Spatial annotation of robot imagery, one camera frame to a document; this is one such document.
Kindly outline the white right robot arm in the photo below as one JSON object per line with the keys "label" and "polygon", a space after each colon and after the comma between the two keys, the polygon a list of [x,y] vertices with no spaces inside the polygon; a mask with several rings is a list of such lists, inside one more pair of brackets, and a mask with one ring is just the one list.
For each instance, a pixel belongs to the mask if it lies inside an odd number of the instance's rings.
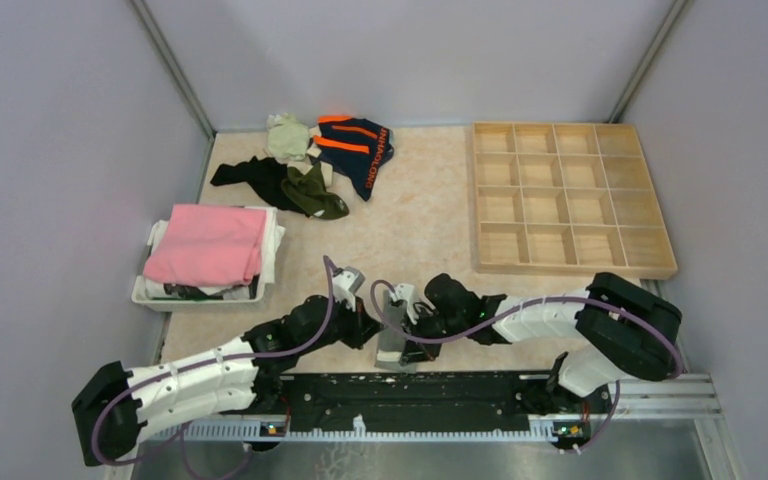
{"label": "white right robot arm", "polygon": [[432,350],[467,338],[482,346],[566,338],[584,347],[561,355],[546,385],[549,404],[572,412],[587,395],[625,377],[659,382],[684,370],[676,339],[683,315],[672,303],[610,272],[589,285],[542,297],[483,295],[448,274],[439,274],[419,296],[399,284],[384,295],[403,308],[383,321],[414,345]]}

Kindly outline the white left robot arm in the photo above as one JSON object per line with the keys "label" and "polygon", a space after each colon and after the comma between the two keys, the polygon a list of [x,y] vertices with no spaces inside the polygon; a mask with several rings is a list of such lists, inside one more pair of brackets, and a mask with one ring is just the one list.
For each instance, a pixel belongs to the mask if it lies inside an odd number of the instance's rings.
{"label": "white left robot arm", "polygon": [[278,319],[179,361],[130,370],[110,362],[71,403],[83,461],[116,461],[161,430],[214,413],[249,407],[268,413],[281,397],[274,380],[301,356],[335,343],[361,349],[381,328],[359,298],[314,295]]}

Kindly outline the grey underwear white waistband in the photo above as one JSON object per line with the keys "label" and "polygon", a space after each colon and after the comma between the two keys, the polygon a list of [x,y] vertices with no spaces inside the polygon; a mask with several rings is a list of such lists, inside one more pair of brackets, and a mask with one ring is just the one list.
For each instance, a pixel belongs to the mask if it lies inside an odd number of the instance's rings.
{"label": "grey underwear white waistband", "polygon": [[[394,325],[401,326],[407,315],[407,302],[405,300],[388,301],[383,313]],[[390,327],[384,327],[377,338],[374,366],[378,369],[397,373],[415,373],[417,364],[426,358],[425,352],[418,344],[398,335]]]}

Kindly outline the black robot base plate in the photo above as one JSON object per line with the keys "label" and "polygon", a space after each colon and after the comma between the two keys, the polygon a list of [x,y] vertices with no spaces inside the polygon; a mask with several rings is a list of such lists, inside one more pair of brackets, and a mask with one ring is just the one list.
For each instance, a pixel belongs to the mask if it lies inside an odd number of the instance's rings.
{"label": "black robot base plate", "polygon": [[602,386],[581,398],[549,389],[546,371],[293,374],[258,380],[244,416],[273,415],[293,433],[343,432],[361,418],[372,433],[525,431],[537,418],[608,412]]}

